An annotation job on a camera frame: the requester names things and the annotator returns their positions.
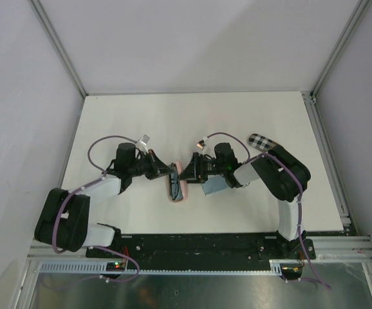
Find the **left controller board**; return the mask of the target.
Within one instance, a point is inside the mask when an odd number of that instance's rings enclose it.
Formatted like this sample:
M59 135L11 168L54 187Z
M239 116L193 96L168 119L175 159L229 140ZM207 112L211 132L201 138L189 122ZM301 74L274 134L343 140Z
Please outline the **left controller board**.
M108 272L112 271L119 271L126 269L127 262L126 261L114 261L114 262L108 262L106 264L106 270Z

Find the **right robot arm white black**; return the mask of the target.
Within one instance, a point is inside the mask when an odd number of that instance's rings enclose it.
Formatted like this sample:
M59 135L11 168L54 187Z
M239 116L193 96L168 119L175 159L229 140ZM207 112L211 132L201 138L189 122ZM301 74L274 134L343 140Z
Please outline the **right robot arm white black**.
M307 252L302 227L302 196L311 179L308 168L280 145L245 163L237 160L229 143L217 144L214 152L214 158L193 153L178 179L201 183L206 192L217 186L218 179L231 189L240 189L261 180L278 200L278 253L284 258L292 258L300 248Z

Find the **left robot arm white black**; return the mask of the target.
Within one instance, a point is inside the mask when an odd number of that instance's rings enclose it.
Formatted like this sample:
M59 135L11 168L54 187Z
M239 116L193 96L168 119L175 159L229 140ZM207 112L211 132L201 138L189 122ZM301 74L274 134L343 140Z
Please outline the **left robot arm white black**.
M115 159L101 176L68 191L54 188L46 198L34 231L35 240L51 245L56 252L76 252L82 247L99 247L108 257L121 253L118 229L103 223L90 223L90 210L107 199L122 194L134 177L154 180L171 173L152 149L140 151L121 143Z

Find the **black frame glasses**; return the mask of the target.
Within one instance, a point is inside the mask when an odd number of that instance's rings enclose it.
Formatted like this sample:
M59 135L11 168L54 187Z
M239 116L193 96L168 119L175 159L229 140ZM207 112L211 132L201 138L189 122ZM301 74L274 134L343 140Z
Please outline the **black frame glasses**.
M169 175L169 194L172 201L179 201L183 198L177 172Z

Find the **left aluminium frame post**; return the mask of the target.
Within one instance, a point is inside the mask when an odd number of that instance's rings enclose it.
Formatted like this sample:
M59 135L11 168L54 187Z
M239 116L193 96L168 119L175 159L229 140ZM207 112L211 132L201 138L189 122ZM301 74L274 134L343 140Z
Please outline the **left aluminium frame post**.
M82 98L86 98L88 93L85 90L85 87L73 65L70 56L68 55L53 23L51 22L49 15L44 9L41 1L38 0L29 0L29 5L33 10L38 22L40 23L43 31L45 32L50 44L52 45L55 53L57 54L61 64L66 70L67 75L71 79L74 87L78 91L79 95Z

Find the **controller board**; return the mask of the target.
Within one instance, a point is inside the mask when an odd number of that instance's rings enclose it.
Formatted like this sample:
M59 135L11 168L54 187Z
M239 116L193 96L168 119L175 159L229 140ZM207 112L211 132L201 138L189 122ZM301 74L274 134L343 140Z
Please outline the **controller board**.
M298 264L281 264L281 273L287 280L299 279L302 276L303 266Z
M127 262L126 261L114 261L114 262L108 262L106 264L106 270L108 272L112 271L119 271L126 269Z

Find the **aluminium frame post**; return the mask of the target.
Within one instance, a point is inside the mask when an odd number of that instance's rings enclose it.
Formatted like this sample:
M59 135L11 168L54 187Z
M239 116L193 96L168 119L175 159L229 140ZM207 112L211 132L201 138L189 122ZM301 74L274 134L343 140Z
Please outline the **aluminium frame post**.
M317 80L315 81L312 89L309 92L311 98L316 98L317 95L319 94L323 85L325 84L331 72L333 71L336 63L342 57L344 50L348 46L350 40L352 39L354 33L356 32L359 24L362 22L371 4L372 4L371 0L357 1L357 5L353 9L350 17L348 18L345 27L343 28L339 38L337 39L337 42L334 45L334 48L330 53L330 56L325 62L321 72L319 73Z
M61 64L66 70L67 75L71 79L74 87L78 91L79 95L82 98L86 98L88 93L85 90L85 87L73 65L70 56L68 55L53 23L51 22L49 15L44 9L41 1L38 0L29 0L29 5L33 10L38 22L40 23L43 31L45 32L50 44L52 45L55 53L57 54Z

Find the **right aluminium frame post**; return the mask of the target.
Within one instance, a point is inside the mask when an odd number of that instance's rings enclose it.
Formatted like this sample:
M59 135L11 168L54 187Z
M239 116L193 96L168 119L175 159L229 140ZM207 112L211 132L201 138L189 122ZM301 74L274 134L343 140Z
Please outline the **right aluminium frame post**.
M325 84L331 72L333 71L336 63L342 57L344 50L348 46L350 40L352 39L354 33L356 32L359 24L362 22L371 4L372 4L371 0L357 1L357 5L353 9L350 17L348 18L345 27L343 28L339 38L337 39L337 42L334 45L334 48L330 53L330 56L325 62L321 72L319 73L317 80L315 81L312 89L309 92L311 98L316 98L317 95L319 94L323 85Z

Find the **right controller board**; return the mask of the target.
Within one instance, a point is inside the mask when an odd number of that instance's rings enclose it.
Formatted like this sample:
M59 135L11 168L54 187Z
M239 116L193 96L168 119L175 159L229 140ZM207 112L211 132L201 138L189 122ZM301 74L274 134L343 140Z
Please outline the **right controller board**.
M281 264L281 273L287 280L299 279L302 276L303 266L298 264Z

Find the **plaid glasses case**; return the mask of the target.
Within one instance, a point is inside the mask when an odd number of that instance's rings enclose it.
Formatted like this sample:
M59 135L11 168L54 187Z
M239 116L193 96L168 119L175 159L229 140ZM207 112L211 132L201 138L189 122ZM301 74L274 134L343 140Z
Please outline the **plaid glasses case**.
M267 152L273 147L279 145L277 142L274 142L273 140L258 133L252 133L248 137L247 143L250 147L253 147L261 152Z

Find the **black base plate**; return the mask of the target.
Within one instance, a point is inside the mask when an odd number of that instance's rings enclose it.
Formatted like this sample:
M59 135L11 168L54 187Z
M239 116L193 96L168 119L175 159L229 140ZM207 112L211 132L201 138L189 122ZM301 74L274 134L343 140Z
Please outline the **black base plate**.
M86 257L112 259L127 253L141 270L150 271L255 271L268 270L271 259L315 259L313 241L287 244L277 232L229 234L121 235L111 252L88 249Z

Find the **pink glasses case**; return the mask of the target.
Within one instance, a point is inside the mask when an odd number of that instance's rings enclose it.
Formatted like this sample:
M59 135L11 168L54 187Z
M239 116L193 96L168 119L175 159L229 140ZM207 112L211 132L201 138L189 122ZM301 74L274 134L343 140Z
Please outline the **pink glasses case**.
M180 161L175 161L169 168L170 173L167 175L169 200L173 203L185 201L189 196L187 182L179 179L179 175L183 172L183 166Z

